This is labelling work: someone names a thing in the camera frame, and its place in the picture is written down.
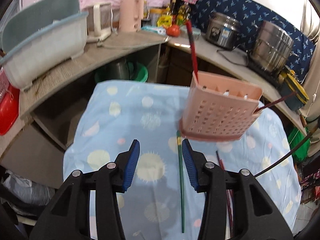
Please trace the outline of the steel rice cooker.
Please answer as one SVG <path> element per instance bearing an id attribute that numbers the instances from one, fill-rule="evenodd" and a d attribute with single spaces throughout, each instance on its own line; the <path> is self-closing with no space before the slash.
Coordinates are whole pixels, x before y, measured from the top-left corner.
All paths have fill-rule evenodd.
<path id="1" fill-rule="evenodd" d="M 205 38 L 208 42 L 218 47 L 232 50 L 239 33 L 239 21 L 225 14 L 214 12 L 209 17 Z"/>

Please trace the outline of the clear food container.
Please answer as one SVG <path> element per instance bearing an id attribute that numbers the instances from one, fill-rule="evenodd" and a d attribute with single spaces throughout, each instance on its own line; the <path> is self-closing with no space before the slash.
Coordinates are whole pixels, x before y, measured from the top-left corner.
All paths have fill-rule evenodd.
<path id="1" fill-rule="evenodd" d="M 187 27 L 185 25 L 180 27 L 181 34 L 180 36 L 183 38 L 188 38 L 188 31 Z M 201 36 L 201 30 L 195 27 L 192 27 L 192 35 L 194 40 L 198 40 L 199 37 Z"/>

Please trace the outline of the large steel steamer pot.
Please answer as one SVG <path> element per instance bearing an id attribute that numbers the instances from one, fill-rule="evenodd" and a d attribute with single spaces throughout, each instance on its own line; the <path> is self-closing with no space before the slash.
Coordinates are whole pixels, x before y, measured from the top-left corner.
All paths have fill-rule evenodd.
<path id="1" fill-rule="evenodd" d="M 276 24 L 263 20 L 258 27 L 250 58 L 265 72 L 274 76 L 278 75 L 285 66 L 290 55 L 294 40 Z"/>

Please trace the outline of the dark red chopstick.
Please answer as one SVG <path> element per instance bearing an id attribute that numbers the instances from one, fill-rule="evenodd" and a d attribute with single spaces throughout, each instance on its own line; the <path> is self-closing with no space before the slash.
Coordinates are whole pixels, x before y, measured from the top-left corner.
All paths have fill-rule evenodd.
<path id="1" fill-rule="evenodd" d="M 225 167 L 223 165 L 222 160 L 220 159 L 218 151 L 216 151 L 216 156 L 217 156 L 217 160 L 219 162 L 219 166 L 222 168 L 222 170 L 225 170 Z M 229 221 L 229 231 L 230 231 L 230 237 L 232 238 L 233 235 L 234 235 L 234 232 L 233 232 L 233 214 L 232 214 L 232 208 L 231 208 L 231 196 L 232 196 L 232 193 L 229 190 L 227 190 L 226 191 L 226 196 L 227 196 L 227 212 L 228 212 L 228 221 Z"/>

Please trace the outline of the red tomato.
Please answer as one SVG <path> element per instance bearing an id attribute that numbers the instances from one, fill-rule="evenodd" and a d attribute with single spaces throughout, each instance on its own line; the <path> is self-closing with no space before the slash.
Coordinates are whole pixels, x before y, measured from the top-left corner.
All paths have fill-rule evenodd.
<path id="1" fill-rule="evenodd" d="M 179 37 L 181 34 L 181 30 L 178 25 L 173 24 L 166 29 L 166 33 L 168 36 L 171 36 L 171 37 Z"/>

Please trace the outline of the red chopstick in holder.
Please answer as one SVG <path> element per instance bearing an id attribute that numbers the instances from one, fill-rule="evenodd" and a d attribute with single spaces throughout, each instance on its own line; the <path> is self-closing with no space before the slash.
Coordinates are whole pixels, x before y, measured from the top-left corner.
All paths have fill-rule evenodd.
<path id="1" fill-rule="evenodd" d="M 194 37 L 193 37 L 191 21 L 186 20 L 185 26 L 187 28 L 188 39 L 189 39 L 189 44 L 190 44 L 190 49 L 191 49 L 191 59 L 192 59 L 192 65 L 193 65 L 193 72 L 195 74 L 196 80 L 198 81 L 198 65 L 197 65 L 195 42 L 194 42 Z"/>

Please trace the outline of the wet wipes packet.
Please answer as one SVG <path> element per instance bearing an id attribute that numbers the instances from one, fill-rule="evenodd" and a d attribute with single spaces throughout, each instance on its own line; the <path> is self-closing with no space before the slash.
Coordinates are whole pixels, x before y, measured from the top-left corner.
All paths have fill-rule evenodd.
<path id="1" fill-rule="evenodd" d="M 162 35 L 162 36 L 165 36 L 167 34 L 165 28 L 163 28 L 163 27 L 154 27 L 154 26 L 150 26 L 150 25 L 141 27 L 141 30 L 149 31 L 149 32 L 156 33 L 156 34 Z"/>

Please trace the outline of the pink perforated utensil holder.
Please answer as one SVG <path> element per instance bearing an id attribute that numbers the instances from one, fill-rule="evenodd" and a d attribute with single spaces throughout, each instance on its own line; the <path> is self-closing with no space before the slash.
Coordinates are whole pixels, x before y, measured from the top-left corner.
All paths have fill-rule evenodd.
<path id="1" fill-rule="evenodd" d="M 186 107 L 180 119 L 185 138 L 234 141 L 260 116 L 263 90 L 252 83 L 199 71 L 193 74 Z"/>

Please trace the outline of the green plastic basin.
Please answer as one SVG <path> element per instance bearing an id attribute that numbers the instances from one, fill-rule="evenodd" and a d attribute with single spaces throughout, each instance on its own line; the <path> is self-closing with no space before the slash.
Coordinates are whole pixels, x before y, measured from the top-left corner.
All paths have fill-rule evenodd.
<path id="1" fill-rule="evenodd" d="M 128 67 L 131 81 L 146 82 L 148 80 L 149 72 L 144 64 L 129 62 Z"/>

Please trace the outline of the pink plastic basket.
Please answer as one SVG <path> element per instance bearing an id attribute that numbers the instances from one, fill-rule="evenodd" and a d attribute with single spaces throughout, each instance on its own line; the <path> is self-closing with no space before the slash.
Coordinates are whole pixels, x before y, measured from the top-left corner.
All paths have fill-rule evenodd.
<path id="1" fill-rule="evenodd" d="M 0 70 L 0 102 L 3 100 L 4 96 L 6 95 L 8 88 L 9 88 L 9 80 L 3 68 L 1 68 Z"/>

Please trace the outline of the navy floral backsplash cloth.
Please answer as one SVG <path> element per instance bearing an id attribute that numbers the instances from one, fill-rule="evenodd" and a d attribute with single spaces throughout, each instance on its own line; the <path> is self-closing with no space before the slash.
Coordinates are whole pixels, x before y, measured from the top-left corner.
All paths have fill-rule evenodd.
<path id="1" fill-rule="evenodd" d="M 219 12 L 240 22 L 240 34 L 236 44 L 250 50 L 254 46 L 258 29 L 263 20 L 270 21 L 285 30 L 294 40 L 292 51 L 296 54 L 288 58 L 286 65 L 295 71 L 302 83 L 309 71 L 310 61 L 316 46 L 298 28 L 271 9 L 253 0 L 198 0 L 191 6 L 191 22 L 203 33 L 207 31 L 209 17 Z"/>

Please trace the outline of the white electric kettle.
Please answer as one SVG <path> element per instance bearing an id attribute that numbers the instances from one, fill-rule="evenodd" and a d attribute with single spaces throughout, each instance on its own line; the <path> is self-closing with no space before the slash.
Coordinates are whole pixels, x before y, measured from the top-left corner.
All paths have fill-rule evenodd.
<path id="1" fill-rule="evenodd" d="M 110 2 L 100 2 L 84 7 L 87 16 L 87 42 L 102 42 L 112 33 L 113 12 Z"/>

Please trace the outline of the dark brown leaning chopstick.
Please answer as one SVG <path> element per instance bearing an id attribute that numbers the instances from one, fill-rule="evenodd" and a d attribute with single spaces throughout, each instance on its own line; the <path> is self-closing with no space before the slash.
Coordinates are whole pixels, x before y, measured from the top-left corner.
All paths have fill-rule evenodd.
<path id="1" fill-rule="evenodd" d="M 289 99 L 290 97 L 295 96 L 296 94 L 297 94 L 297 92 L 292 92 L 292 93 L 290 93 L 290 94 L 288 94 L 286 96 L 283 96 L 283 97 L 279 98 L 276 101 L 270 102 L 270 103 L 268 103 L 268 104 L 266 104 L 266 105 L 264 105 L 262 107 L 259 107 L 254 111 L 254 114 L 262 111 L 263 109 L 270 108 L 271 106 L 274 106 L 274 105 L 276 105 L 276 104 L 278 104 L 280 102 L 283 102 L 286 99 Z"/>

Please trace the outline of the yellow seasoning packet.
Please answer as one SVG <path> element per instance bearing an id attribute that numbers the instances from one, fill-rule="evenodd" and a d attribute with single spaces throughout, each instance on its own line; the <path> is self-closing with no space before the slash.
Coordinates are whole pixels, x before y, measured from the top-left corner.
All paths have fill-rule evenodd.
<path id="1" fill-rule="evenodd" d="M 163 27 L 165 29 L 172 26 L 172 16 L 171 15 L 161 15 L 157 21 L 157 27 Z"/>

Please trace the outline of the red plastic basin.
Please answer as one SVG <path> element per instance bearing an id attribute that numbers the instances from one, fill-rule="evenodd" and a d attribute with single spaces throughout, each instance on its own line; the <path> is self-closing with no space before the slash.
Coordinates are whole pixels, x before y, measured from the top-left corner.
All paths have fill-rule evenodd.
<path id="1" fill-rule="evenodd" d="M 19 116 L 20 90 L 9 85 L 8 91 L 1 101 L 0 135 L 5 135 Z"/>

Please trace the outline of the light blue patterned tablecloth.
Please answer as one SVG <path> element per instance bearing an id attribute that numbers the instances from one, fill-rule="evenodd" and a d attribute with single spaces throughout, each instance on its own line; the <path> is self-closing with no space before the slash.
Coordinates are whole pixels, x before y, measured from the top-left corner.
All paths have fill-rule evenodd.
<path id="1" fill-rule="evenodd" d="M 176 132 L 188 88 L 151 83 L 106 81 L 96 85 L 65 152 L 63 175 L 92 172 L 140 142 L 132 185 L 117 196 L 126 239 L 197 239 L 205 196 L 184 181 L 185 220 L 181 220 Z M 257 175 L 290 228 L 301 192 L 289 143 L 279 116 L 271 109 L 231 142 L 191 141 L 208 161 L 226 170 Z"/>

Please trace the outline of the green chopstick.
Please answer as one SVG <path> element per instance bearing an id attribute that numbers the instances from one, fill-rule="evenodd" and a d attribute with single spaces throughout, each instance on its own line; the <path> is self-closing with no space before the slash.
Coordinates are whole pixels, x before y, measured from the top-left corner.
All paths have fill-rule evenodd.
<path id="1" fill-rule="evenodd" d="M 178 168 L 180 178 L 180 198 L 181 198 L 181 232 L 185 233 L 185 200 L 184 200 L 184 176 L 183 176 L 183 155 L 182 138 L 180 131 L 176 132 L 177 150 L 178 150 Z"/>

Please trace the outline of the blue-grey dish drainer box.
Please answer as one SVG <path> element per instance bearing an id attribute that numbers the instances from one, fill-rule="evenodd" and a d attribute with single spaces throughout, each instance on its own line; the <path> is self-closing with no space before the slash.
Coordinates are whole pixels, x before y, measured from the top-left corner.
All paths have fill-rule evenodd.
<path id="1" fill-rule="evenodd" d="M 1 58 L 10 84 L 25 90 L 57 64 L 83 54 L 87 16 L 79 0 L 40 0 L 11 18 L 3 30 Z"/>

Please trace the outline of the yellow and blue bowls stack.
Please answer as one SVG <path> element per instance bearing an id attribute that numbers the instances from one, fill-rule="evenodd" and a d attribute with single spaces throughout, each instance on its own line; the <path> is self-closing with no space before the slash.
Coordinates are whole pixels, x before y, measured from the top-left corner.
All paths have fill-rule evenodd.
<path id="1" fill-rule="evenodd" d="M 282 78 L 280 95 L 286 98 L 284 101 L 289 109 L 297 111 L 305 106 L 309 101 L 309 96 L 298 82 L 295 72 L 291 69 L 282 70 L 278 77 L 279 80 Z"/>

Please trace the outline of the black induction cooker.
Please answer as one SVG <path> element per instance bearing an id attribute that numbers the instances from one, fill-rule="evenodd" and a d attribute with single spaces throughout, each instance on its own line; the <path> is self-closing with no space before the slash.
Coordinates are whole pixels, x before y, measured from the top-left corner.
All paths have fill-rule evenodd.
<path id="1" fill-rule="evenodd" d="M 270 83 L 276 89 L 280 88 L 280 83 L 278 82 L 278 80 L 275 77 L 273 77 L 269 72 L 263 70 L 263 68 L 261 68 L 259 64 L 256 64 L 253 60 L 248 59 L 247 68 L 254 71 L 256 74 L 258 74 L 260 77 L 265 79 L 268 83 Z"/>

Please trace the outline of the pink electric kettle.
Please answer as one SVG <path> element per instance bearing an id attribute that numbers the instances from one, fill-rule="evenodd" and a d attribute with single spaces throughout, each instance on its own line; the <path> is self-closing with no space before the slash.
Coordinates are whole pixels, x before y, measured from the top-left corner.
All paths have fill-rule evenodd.
<path id="1" fill-rule="evenodd" d="M 144 16 L 144 0 L 120 0 L 119 31 L 137 32 Z"/>

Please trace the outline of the cooking oil bottle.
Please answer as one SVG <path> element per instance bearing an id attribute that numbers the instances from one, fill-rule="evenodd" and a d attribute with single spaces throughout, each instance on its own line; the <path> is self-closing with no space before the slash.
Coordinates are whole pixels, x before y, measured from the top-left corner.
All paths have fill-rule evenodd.
<path id="1" fill-rule="evenodd" d="M 187 20 L 189 20 L 190 18 L 190 12 L 191 12 L 191 8 L 188 3 L 184 3 L 183 5 L 181 5 L 176 17 L 176 24 L 178 26 L 185 25 Z"/>

